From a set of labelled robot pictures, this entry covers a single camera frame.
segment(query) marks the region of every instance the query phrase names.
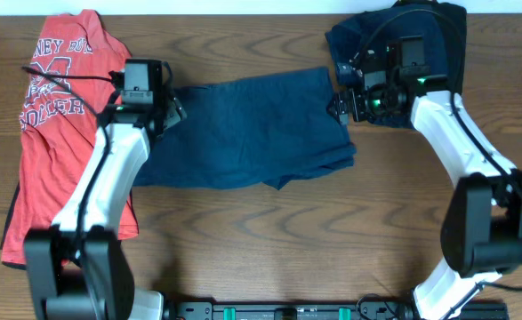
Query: red t-shirt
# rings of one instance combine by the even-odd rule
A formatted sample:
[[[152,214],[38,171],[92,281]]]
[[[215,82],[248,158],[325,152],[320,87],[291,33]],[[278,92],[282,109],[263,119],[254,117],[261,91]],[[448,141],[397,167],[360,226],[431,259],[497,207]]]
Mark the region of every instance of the red t-shirt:
[[[31,67],[73,76],[108,76],[130,58],[126,47],[106,32],[95,11],[48,17]],[[101,112],[112,84],[101,80],[60,79]],[[96,120],[83,104],[41,76],[32,76],[20,113],[20,193],[7,229],[2,261],[25,264],[23,239],[30,228],[48,228],[79,182],[92,153]],[[128,198],[118,237],[138,235]]]

